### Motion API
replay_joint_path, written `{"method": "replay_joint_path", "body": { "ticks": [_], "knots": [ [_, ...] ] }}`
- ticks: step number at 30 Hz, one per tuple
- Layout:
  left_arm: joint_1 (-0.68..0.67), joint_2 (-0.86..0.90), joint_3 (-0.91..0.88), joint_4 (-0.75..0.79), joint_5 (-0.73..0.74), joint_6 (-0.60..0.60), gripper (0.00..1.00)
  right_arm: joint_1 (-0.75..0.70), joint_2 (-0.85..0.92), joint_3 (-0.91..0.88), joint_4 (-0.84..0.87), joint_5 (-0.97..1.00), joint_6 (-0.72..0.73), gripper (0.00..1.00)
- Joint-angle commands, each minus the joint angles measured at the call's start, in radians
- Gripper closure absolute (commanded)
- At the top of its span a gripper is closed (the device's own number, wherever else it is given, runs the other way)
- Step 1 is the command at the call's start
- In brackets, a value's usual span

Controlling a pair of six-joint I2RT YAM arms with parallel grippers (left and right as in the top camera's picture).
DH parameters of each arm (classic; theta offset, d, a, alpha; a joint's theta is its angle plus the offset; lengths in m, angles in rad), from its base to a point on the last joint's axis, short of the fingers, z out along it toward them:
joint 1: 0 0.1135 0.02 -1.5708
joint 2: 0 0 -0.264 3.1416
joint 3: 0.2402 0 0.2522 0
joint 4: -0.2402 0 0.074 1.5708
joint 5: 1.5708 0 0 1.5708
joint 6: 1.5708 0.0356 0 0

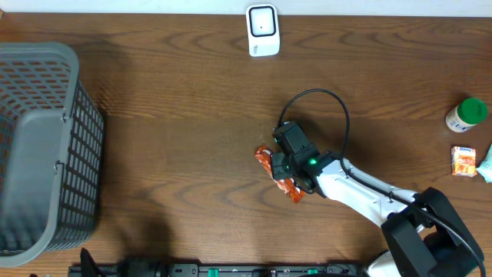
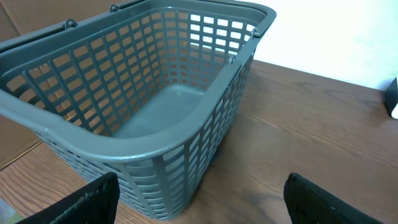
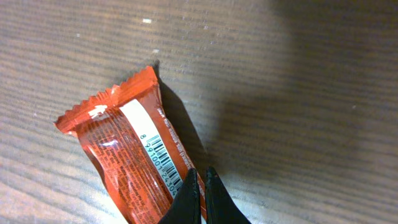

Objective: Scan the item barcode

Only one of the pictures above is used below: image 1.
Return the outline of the small orange snack packet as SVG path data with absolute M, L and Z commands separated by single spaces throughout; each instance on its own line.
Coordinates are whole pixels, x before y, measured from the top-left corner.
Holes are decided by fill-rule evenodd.
M 476 170 L 476 150 L 454 146 L 451 149 L 452 175 L 474 177 Z

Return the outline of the teal white wipes packet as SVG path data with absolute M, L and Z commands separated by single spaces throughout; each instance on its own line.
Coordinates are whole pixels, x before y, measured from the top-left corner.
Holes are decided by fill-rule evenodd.
M 477 167 L 477 172 L 484 178 L 485 182 L 492 183 L 492 145 L 482 163 Z

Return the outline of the orange red candy bar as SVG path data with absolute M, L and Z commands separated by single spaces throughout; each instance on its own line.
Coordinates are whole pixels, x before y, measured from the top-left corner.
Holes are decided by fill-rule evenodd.
M 272 154 L 273 152 L 266 145 L 260 146 L 254 153 L 255 158 L 261 163 L 270 177 L 273 177 L 271 169 Z M 295 204 L 299 203 L 305 195 L 305 192 L 302 192 L 295 186 L 293 179 L 274 180 L 274 182 L 277 187 L 282 190 L 284 194 L 287 195 Z

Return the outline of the green lid jar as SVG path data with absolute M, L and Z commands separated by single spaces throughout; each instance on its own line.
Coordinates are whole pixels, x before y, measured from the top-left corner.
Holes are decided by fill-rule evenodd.
M 447 113 L 445 122 L 451 131 L 463 133 L 484 121 L 487 116 L 488 108 L 482 100 L 467 98 Z

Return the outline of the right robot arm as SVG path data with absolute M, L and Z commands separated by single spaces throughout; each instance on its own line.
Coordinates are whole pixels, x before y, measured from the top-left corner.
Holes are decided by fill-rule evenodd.
M 333 152 L 321 153 L 299 124 L 272 134 L 274 179 L 338 201 L 381 228 L 388 250 L 365 268 L 367 276 L 466 276 L 484 269 L 484 254 L 447 197 L 428 188 L 399 189 L 355 168 Z

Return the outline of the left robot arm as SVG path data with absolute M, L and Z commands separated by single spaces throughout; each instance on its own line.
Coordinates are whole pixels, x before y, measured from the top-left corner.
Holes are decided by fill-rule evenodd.
M 124 259 L 115 264 L 98 264 L 86 248 L 80 263 L 68 269 L 68 277 L 168 277 L 168 267 L 154 259 Z

